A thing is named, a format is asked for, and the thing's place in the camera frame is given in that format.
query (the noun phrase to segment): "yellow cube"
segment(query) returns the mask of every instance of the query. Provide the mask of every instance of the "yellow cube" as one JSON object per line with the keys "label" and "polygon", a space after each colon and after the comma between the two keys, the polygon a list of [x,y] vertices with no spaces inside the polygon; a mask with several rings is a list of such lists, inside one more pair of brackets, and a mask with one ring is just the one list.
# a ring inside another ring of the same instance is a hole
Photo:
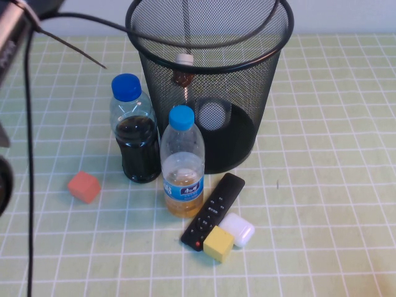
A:
{"label": "yellow cube", "polygon": [[234,236],[215,226],[204,241],[204,252],[219,262],[223,262],[234,245]]}

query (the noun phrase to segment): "yellow liquid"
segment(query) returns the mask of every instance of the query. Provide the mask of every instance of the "yellow liquid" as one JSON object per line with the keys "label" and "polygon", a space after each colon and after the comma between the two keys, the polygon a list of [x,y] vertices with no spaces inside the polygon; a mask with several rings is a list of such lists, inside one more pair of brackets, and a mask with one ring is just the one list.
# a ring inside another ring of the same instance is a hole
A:
{"label": "yellow liquid", "polygon": [[[166,179],[167,181],[171,182],[175,186],[190,186],[197,182],[195,179],[184,179],[184,180],[170,180]],[[165,192],[165,203],[168,207],[168,210],[175,216],[179,218],[191,218],[195,216],[198,211],[201,209],[202,204],[204,203],[204,191],[195,198],[194,200],[187,201],[187,202],[179,202],[171,197]]]}

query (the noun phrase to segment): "orange cube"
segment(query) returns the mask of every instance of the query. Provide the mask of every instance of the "orange cube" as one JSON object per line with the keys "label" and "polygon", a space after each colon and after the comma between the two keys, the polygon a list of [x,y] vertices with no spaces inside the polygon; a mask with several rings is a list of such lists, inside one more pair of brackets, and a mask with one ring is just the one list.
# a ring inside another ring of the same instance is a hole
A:
{"label": "orange cube", "polygon": [[67,185],[70,193],[85,203],[91,203],[100,192],[100,183],[96,177],[80,171]]}

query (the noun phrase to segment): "sponge block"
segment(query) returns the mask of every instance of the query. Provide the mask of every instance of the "sponge block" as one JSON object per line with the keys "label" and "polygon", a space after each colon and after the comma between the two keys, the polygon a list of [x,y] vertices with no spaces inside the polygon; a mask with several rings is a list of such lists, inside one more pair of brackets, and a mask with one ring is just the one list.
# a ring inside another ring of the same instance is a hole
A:
{"label": "sponge block", "polygon": [[100,192],[100,183],[96,177],[78,172],[67,185],[70,193],[85,203],[91,203]]}
{"label": "sponge block", "polygon": [[215,226],[204,241],[204,252],[219,262],[223,262],[234,245],[234,236]]}

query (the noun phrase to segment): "blue bottle cap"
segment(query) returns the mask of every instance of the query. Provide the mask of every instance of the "blue bottle cap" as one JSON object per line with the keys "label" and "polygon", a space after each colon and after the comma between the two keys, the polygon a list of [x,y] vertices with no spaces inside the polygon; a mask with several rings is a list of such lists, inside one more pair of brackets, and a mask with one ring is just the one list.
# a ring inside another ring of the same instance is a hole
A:
{"label": "blue bottle cap", "polygon": [[142,86],[136,75],[124,73],[117,75],[111,82],[114,98],[122,102],[130,102],[142,94]]}
{"label": "blue bottle cap", "polygon": [[169,124],[175,130],[186,131],[194,124],[194,112],[186,105],[175,106],[169,113]]}

